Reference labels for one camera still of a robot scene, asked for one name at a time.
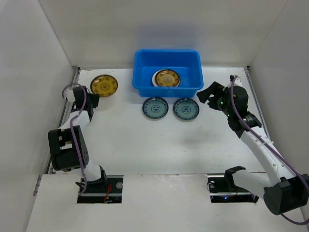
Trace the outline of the yellow patterned plate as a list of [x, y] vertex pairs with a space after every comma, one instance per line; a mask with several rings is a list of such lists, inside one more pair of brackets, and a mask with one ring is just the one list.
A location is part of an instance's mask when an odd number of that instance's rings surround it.
[[181, 83], [179, 74], [174, 70], [162, 69], [158, 70], [155, 74], [157, 87], [178, 87]]
[[117, 91], [118, 82], [111, 75], [99, 75], [91, 81], [90, 89], [94, 94], [100, 95], [100, 97], [109, 97]]

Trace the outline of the blue floral plate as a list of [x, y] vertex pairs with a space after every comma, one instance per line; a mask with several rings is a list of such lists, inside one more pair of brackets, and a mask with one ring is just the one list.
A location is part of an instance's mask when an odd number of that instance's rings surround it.
[[181, 98], [174, 103], [173, 112], [179, 119], [190, 121], [199, 115], [200, 109], [193, 99]]
[[150, 119], [161, 119], [169, 111], [169, 105], [161, 97], [150, 97], [142, 105], [142, 112]]

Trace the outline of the white plate grey emblem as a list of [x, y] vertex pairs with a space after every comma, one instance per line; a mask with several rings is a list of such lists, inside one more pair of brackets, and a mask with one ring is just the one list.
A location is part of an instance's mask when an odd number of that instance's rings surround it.
[[154, 73], [153, 76], [152, 76], [152, 84], [153, 84], [154, 87], [157, 86], [157, 83], [155, 81], [155, 77], [156, 77], [156, 74]]

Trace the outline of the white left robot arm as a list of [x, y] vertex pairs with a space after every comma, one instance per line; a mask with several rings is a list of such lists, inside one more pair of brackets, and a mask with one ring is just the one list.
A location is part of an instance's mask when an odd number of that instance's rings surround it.
[[80, 193], [87, 189], [103, 191], [109, 180], [100, 165], [94, 165], [89, 158], [83, 130], [92, 121], [94, 109], [100, 96], [90, 93], [86, 86], [73, 83], [62, 91], [62, 97], [72, 103], [67, 121], [59, 128], [48, 132], [51, 164], [55, 171], [64, 173], [79, 171], [81, 182], [76, 184]]

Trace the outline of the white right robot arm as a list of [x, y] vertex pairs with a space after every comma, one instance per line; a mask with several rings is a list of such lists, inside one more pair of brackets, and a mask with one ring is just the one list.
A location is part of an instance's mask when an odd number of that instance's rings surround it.
[[224, 87], [213, 82], [197, 93], [201, 103], [227, 116], [230, 129], [252, 151], [268, 178], [254, 176], [242, 166], [227, 169], [224, 186], [235, 191], [243, 188], [263, 199], [269, 211], [282, 215], [305, 206], [309, 200], [309, 176], [300, 174], [279, 154], [267, 137], [258, 118], [248, 111], [249, 96], [237, 85]]

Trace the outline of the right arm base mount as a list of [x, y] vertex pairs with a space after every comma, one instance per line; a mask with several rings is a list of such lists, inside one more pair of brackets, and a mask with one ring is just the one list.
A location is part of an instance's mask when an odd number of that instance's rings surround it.
[[244, 188], [229, 186], [224, 174], [209, 174], [207, 190], [211, 203], [257, 203], [259, 200]]

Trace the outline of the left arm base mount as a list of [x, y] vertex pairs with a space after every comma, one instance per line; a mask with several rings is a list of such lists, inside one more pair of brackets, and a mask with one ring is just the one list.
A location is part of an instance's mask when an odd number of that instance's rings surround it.
[[123, 175], [108, 175], [107, 184], [87, 184], [83, 194], [77, 197], [77, 203], [105, 203], [122, 202]]

